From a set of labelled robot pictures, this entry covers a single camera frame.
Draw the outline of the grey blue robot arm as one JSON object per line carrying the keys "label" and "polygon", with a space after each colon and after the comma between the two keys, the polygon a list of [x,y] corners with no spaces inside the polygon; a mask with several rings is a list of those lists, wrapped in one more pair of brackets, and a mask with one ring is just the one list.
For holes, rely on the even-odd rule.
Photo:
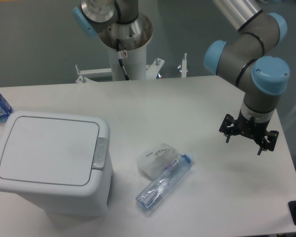
{"label": "grey blue robot arm", "polygon": [[[287,88],[290,68],[267,52],[285,37],[287,23],[279,14],[265,13],[253,0],[217,0],[215,5],[240,37],[231,44],[212,43],[204,66],[245,94],[238,117],[226,115],[220,132],[226,138],[247,137],[260,151],[273,151],[279,133],[267,126]],[[146,67],[153,27],[136,0],[83,0],[73,15],[86,35],[98,36],[107,47],[114,80],[156,78],[157,72]]]}

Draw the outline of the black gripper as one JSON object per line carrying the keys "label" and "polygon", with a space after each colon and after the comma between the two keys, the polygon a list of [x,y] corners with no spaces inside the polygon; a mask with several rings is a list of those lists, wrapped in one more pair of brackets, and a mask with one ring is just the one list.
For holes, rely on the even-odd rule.
{"label": "black gripper", "polygon": [[226,137],[226,143],[230,141],[231,136],[241,135],[254,140],[259,145],[257,155],[262,151],[274,151],[279,131],[267,131],[270,117],[259,118],[253,114],[247,114],[248,110],[240,110],[237,119],[230,114],[226,114],[219,128],[219,132]]}

